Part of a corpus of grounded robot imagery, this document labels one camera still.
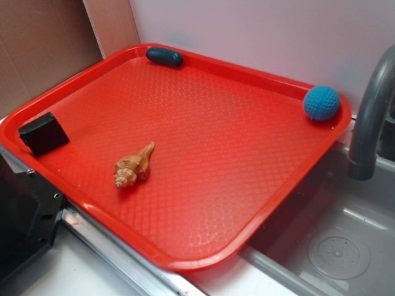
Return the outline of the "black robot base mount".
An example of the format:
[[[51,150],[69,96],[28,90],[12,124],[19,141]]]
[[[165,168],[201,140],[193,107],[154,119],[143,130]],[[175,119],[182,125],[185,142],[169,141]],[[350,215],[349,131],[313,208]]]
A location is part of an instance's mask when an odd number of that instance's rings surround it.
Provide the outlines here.
[[[64,204],[39,173],[16,173],[1,157],[1,284],[51,249]]]

